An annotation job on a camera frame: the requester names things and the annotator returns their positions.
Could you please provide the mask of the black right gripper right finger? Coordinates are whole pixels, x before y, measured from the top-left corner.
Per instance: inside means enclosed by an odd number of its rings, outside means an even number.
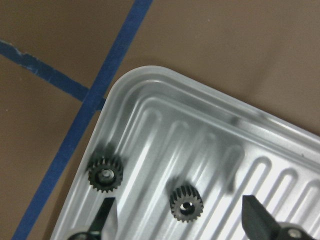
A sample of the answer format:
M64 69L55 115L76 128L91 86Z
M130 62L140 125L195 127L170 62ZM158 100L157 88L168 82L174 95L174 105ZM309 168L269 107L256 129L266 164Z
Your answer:
M249 240L313 240L301 226L278 222L254 195L242 196L242 228Z

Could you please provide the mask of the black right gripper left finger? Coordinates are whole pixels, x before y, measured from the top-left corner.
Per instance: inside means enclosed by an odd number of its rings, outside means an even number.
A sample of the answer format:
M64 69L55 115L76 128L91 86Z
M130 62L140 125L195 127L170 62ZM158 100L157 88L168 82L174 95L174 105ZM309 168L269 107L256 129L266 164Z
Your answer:
M106 197L87 231L70 235L67 240L115 240L116 198Z

